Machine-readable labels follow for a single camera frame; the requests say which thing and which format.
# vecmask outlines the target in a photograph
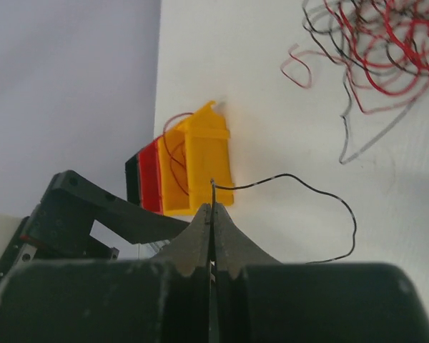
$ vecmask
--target black plastic bracket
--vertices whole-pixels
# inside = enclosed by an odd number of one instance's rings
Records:
[[[149,212],[66,171],[54,175],[21,239],[63,257],[83,258],[94,220],[132,244],[173,239],[189,224]]]

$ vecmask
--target gray background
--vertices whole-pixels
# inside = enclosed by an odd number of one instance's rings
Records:
[[[32,211],[73,169],[125,198],[124,163],[152,140],[158,0],[0,0],[0,212]],[[94,225],[135,257],[137,247]]]

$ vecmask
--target tangled wires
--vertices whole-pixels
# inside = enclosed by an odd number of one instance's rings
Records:
[[[162,140],[164,142],[164,147],[165,147],[165,151],[168,153],[169,158],[170,158],[170,171],[173,175],[173,178],[175,180],[175,182],[177,183],[177,186],[179,187],[179,189],[181,189],[181,191],[186,194],[187,196],[189,195],[188,193],[188,189],[187,189],[187,176],[186,176],[186,152],[185,152],[185,148],[184,148],[184,137],[182,138],[181,142],[178,144],[175,144],[174,148],[170,151],[168,142],[167,142],[167,130],[169,128],[169,125],[178,118],[182,118],[185,116],[191,116],[192,113],[191,112],[185,112],[185,113],[181,113],[181,114],[177,114],[176,116],[171,117],[169,120],[167,120],[164,124],[164,129],[162,130]],[[179,152],[179,154],[181,155],[181,158],[178,159],[175,155],[177,154],[177,152]],[[184,172],[183,175],[185,175],[184,180],[179,180],[179,178],[177,177],[177,174],[175,173],[174,170],[174,163],[180,168],[182,169],[182,171]]]
[[[428,89],[429,0],[322,0],[322,4],[312,8],[309,3],[310,0],[302,3],[302,25],[320,50],[295,52],[298,45],[292,46],[281,71],[298,86],[309,89],[312,74],[302,61],[303,56],[325,56],[345,67],[343,83],[349,103],[342,114],[346,137],[339,161],[346,164],[390,131]],[[299,82],[286,72],[285,68],[293,62],[305,67],[307,82]],[[368,109],[361,101],[360,91],[379,92],[393,99],[393,103]],[[352,109],[352,98],[363,114],[399,108],[403,111],[385,130],[345,159],[346,117]]]

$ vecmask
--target yellow 3d printed part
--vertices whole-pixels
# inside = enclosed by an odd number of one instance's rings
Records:
[[[192,215],[201,204],[211,203],[211,179],[216,184],[233,187],[230,133],[224,117],[213,111],[214,104],[209,102],[166,132],[165,142],[163,136],[157,141],[164,215]],[[181,165],[171,161],[171,156]],[[225,206],[233,204],[233,191],[217,189],[216,200]]]

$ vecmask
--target black wire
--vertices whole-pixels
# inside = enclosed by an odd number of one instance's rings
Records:
[[[357,159],[360,155],[364,154],[368,149],[370,149],[372,146],[375,145],[380,139],[382,139],[389,131],[394,129],[401,121],[402,119],[407,116],[407,114],[410,112],[410,110],[415,106],[415,103],[417,99],[409,102],[407,105],[405,105],[404,109],[380,132],[378,132],[370,141],[365,143],[362,147],[360,147],[356,152],[353,152],[349,157],[345,158],[346,151],[348,149],[348,144],[350,142],[350,124],[349,124],[349,116],[352,109],[352,97],[350,94],[350,91],[347,86],[347,70],[345,71],[345,74],[343,76],[343,87],[345,88],[345,92],[348,95],[348,105],[343,111],[343,113],[340,115],[340,117],[343,120],[343,126],[345,128],[345,140],[343,142],[343,148],[342,152],[340,153],[340,156],[338,157],[338,161],[340,164],[348,164],[351,161],[354,161]]]
[[[360,35],[365,35],[364,33],[358,31],[356,29],[357,23],[358,22],[363,22],[366,24],[375,24],[378,23],[379,27],[383,27],[384,23],[383,23],[383,18],[381,18],[381,16],[378,17],[378,19],[371,19],[371,20],[367,20],[366,18],[364,18],[361,14],[360,14],[360,9],[363,5],[364,1],[356,1],[356,0],[339,0],[339,1],[331,1],[328,2],[327,4],[329,6],[332,7],[332,5],[334,5],[334,7],[336,6],[341,6],[341,4],[344,3],[348,3],[350,2],[356,9],[355,12],[352,13],[352,17],[349,18],[349,20],[351,21],[351,23],[353,24],[355,31],[353,34],[356,35],[356,38],[359,40]],[[336,14],[331,14],[327,8],[326,5],[322,4],[319,6],[316,6],[312,9],[308,9],[309,0],[304,0],[302,2],[302,10],[303,13],[305,15],[303,22],[302,22],[302,26],[303,28],[308,31],[310,33],[310,36],[312,38],[312,40],[320,47],[320,49],[322,50],[322,52],[326,55],[326,57],[334,64],[340,65],[340,64],[344,64],[343,62],[339,62],[339,61],[335,61],[332,56],[327,52],[327,49],[321,44],[321,42],[316,38],[316,34],[320,35],[320,36],[329,36],[330,40],[332,41],[332,45],[335,48],[336,52],[338,53],[338,55],[340,56],[340,58],[345,61],[345,63],[351,62],[353,64],[355,64],[356,66],[360,67],[361,69],[368,71],[370,74],[372,75],[376,75],[376,76],[390,76],[391,74],[394,74],[396,71],[394,68],[391,67],[390,71],[385,71],[385,72],[379,72],[376,70],[372,70],[367,68],[366,66],[364,66],[362,63],[360,63],[357,59],[354,59],[352,57],[350,57],[351,53],[353,53],[352,48],[350,46],[350,44],[346,41],[346,38],[343,35],[343,31],[342,31],[342,27],[340,25],[333,25],[334,24],[334,19],[337,19],[337,22],[339,20],[341,20],[341,18]],[[386,2],[384,1],[383,4],[380,2],[375,2],[378,6],[384,7]],[[406,6],[405,8],[402,9],[391,9],[391,11],[396,15],[396,19],[397,22],[395,22],[395,26],[398,26],[402,23],[403,20],[405,20],[405,18],[409,18],[409,19],[422,19],[425,18],[426,15],[425,14],[419,14],[419,13],[415,13],[413,11],[412,8],[413,4],[409,4],[408,6]],[[315,28],[315,25],[318,21],[320,21],[321,19],[324,19],[326,16],[329,16],[329,23],[328,23],[328,28],[325,30],[319,30]],[[334,34],[335,33],[339,33],[340,34],[340,43],[337,43],[335,41],[334,38]],[[375,47],[375,49],[384,49],[387,58],[390,60],[391,64],[393,64],[396,68],[398,68],[401,71],[404,71],[407,74],[411,74],[413,76],[429,76],[429,73],[426,73],[425,71],[422,72],[417,72],[417,71],[413,71],[413,70],[409,70],[407,69],[407,66],[411,66],[412,62],[411,61],[406,61],[405,65],[400,65],[397,61],[395,61],[391,55],[390,55],[390,45],[393,44],[393,42],[387,40],[387,39],[383,39],[383,43],[382,44],[377,44],[377,46]],[[416,46],[416,43],[414,40],[411,41],[411,43],[413,44],[413,46]]]
[[[304,182],[303,180],[301,180],[299,177],[297,177],[297,176],[295,176],[293,174],[288,174],[288,173],[278,174],[278,175],[275,175],[274,177],[269,177],[267,179],[263,179],[261,181],[254,182],[252,184],[247,184],[245,186],[224,187],[224,186],[218,186],[217,184],[215,184],[214,182],[212,182],[212,187],[217,188],[217,189],[224,189],[224,190],[227,190],[227,191],[236,191],[236,190],[240,190],[240,189],[251,188],[251,187],[257,186],[259,184],[264,184],[265,182],[272,181],[272,180],[278,179],[280,177],[290,177],[290,178],[294,179],[295,181],[301,183],[303,186],[307,187],[309,190],[311,190],[311,191],[313,191],[315,193],[318,193],[318,194],[321,194],[321,195],[325,195],[325,196],[328,196],[328,197],[331,197],[333,199],[338,200],[339,202],[341,202],[343,204],[343,206],[346,207],[346,209],[348,210],[348,212],[351,215],[352,224],[353,224],[353,230],[352,230],[352,244],[351,244],[350,250],[346,254],[334,257],[332,259],[324,259],[322,261],[308,262],[308,264],[319,264],[319,263],[333,262],[333,261],[337,261],[339,259],[344,259],[344,258],[350,256],[354,252],[355,247],[356,247],[356,233],[358,232],[358,223],[356,222],[355,215],[354,215],[354,213],[353,213],[350,205],[348,205],[348,203],[345,200],[343,200],[342,198],[338,197],[337,195],[329,193],[329,192],[320,191],[319,189],[316,189],[316,188],[310,186],[309,184],[307,184],[306,182]]]

